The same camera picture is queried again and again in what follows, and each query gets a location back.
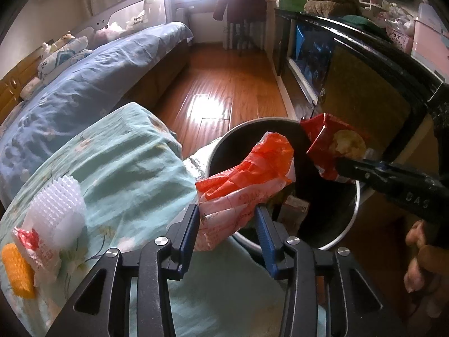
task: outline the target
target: teal bedspread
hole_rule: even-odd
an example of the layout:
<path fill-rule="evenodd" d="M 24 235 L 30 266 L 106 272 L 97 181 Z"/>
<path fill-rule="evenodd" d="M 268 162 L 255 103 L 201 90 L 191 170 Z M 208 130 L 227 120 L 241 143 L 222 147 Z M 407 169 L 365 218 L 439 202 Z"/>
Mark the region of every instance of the teal bedspread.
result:
<path fill-rule="evenodd" d="M 0 262 L 1 289 L 35 337 L 42 337 L 67 298 L 109 247 L 141 248 L 194 197 L 181 146 L 165 125 L 136 103 L 107 115 L 53 154 L 24 184 L 0 221 L 0 247 L 12 242 L 33 196 L 52 179 L 72 175 L 87 206 L 87 228 L 61 253 L 58 280 L 35 300 L 12 295 Z M 277 336 L 284 291 L 231 238 L 212 252 L 195 252 L 189 272 L 170 282 L 177 336 Z M 131 335 L 136 333 L 132 298 Z"/>

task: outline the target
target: wooden headboard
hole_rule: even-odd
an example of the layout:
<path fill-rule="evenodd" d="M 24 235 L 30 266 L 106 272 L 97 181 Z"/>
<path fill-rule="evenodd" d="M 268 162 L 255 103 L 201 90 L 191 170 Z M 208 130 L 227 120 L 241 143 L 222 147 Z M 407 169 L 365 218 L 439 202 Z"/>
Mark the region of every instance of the wooden headboard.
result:
<path fill-rule="evenodd" d="M 0 123 L 3 123 L 11 110 L 22 101 L 20 92 L 37 75 L 40 52 L 39 47 L 17 63 L 0 81 Z"/>

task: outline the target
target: white rim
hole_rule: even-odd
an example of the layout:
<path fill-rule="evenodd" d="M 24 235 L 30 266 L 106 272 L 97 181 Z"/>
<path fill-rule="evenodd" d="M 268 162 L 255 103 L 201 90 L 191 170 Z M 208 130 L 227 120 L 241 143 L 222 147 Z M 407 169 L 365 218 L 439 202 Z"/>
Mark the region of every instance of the white rim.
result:
<path fill-rule="evenodd" d="M 276 120 L 283 120 L 286 122 L 294 122 L 294 123 L 299 123 L 298 120 L 294 120 L 294 119 L 289 119 L 289 118 L 278 118 L 278 117 L 266 117 L 266 118 L 258 118 L 258 119 L 253 119 L 250 120 L 248 122 L 244 122 L 242 124 L 239 124 L 238 126 L 232 128 L 229 132 L 227 132 L 217 143 L 217 145 L 215 146 L 215 148 L 213 149 L 212 153 L 210 154 L 210 157 L 207 161 L 207 165 L 206 165 L 206 177 L 209 177 L 209 170 L 210 170 L 210 162 L 212 160 L 212 158 L 215 155 L 215 152 L 217 151 L 217 148 L 219 147 L 219 145 L 221 144 L 221 142 L 223 142 L 227 137 L 229 137 L 232 133 L 234 133 L 237 129 L 244 127 L 245 125 L 251 124 L 253 122 L 263 122 L 263 121 L 267 121 L 267 120 L 271 120 L 271 119 L 276 119 Z M 335 240 L 333 240 L 332 242 L 329 242 L 328 244 L 320 247 L 320 250 L 326 251 L 332 247 L 334 247 L 336 244 L 338 244 L 338 242 L 340 242 L 344 236 L 349 232 L 349 230 L 352 228 L 352 226 L 354 225 L 354 222 L 356 221 L 357 218 L 357 213 L 359 211 L 359 206 L 360 206 L 360 182 L 356 181 L 355 183 L 356 185 L 356 203 L 354 206 L 354 214 L 352 215 L 351 220 L 349 221 L 349 223 L 347 224 L 346 228 L 344 229 L 344 231 L 337 237 L 335 238 Z M 252 241 L 250 241 L 248 238 L 242 236 L 239 232 L 235 232 L 232 235 L 235 240 L 237 242 L 239 242 L 240 244 L 245 244 L 245 247 L 247 249 L 252 250 L 253 252 L 259 253 L 260 255 L 262 255 L 262 248 L 260 248 L 260 246 Z"/>

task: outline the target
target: red snack bag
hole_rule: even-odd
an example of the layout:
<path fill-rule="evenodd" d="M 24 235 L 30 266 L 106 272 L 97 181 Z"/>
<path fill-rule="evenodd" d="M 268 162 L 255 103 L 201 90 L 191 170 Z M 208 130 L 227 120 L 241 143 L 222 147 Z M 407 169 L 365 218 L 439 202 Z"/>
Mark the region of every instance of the red snack bag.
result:
<path fill-rule="evenodd" d="M 362 160 L 366 153 L 364 138 L 356 129 L 333 115 L 319 114 L 301 122 L 312 145 L 307 155 L 326 180 L 348 182 L 335 169 L 336 157 Z"/>
<path fill-rule="evenodd" d="M 291 144 L 266 132 L 239 165 L 195 183 L 201 216 L 195 249 L 214 249 L 246 225 L 257 204 L 295 180 Z"/>

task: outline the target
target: silver screw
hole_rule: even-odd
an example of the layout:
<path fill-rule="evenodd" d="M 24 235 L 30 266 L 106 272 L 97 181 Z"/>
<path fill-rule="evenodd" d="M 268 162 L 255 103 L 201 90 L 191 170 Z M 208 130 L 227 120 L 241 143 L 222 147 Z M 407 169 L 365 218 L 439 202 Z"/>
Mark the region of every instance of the silver screw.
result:
<path fill-rule="evenodd" d="M 106 251 L 106 256 L 108 256 L 109 258 L 114 258 L 117 255 L 118 255 L 118 249 L 108 249 Z"/>
<path fill-rule="evenodd" d="M 165 246 L 168 243 L 168 238 L 158 237 L 154 240 L 154 243 L 156 243 L 158 246 Z"/>
<path fill-rule="evenodd" d="M 349 249 L 347 249 L 346 247 L 338 247 L 337 252 L 341 256 L 348 256 L 351 253 L 351 251 Z"/>
<path fill-rule="evenodd" d="M 287 243 L 294 246 L 295 244 L 298 244 L 300 242 L 300 239 L 298 237 L 295 237 L 294 235 L 291 235 L 287 238 Z"/>

